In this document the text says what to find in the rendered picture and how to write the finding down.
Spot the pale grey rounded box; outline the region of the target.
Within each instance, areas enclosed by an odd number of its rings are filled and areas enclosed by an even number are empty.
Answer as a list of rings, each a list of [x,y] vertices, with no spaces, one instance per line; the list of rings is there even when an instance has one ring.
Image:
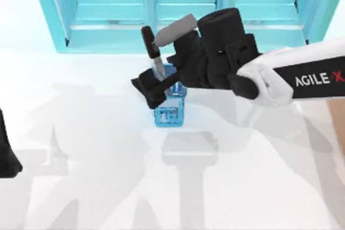
[[[191,13],[160,29],[155,36],[157,47],[164,47],[197,27],[197,19]]]

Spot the light blue rack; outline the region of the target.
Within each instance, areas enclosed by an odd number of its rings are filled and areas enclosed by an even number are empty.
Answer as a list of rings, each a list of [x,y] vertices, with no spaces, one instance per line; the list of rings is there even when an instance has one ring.
[[[60,53],[140,53],[140,28],[158,31],[191,13],[196,18],[239,9],[261,51],[319,41],[334,0],[39,0]]]

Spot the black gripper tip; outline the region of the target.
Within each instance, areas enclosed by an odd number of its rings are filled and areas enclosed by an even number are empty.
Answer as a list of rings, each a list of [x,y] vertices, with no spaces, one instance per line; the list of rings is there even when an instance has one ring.
[[[15,178],[22,170],[23,166],[11,148],[0,109],[0,179]]]

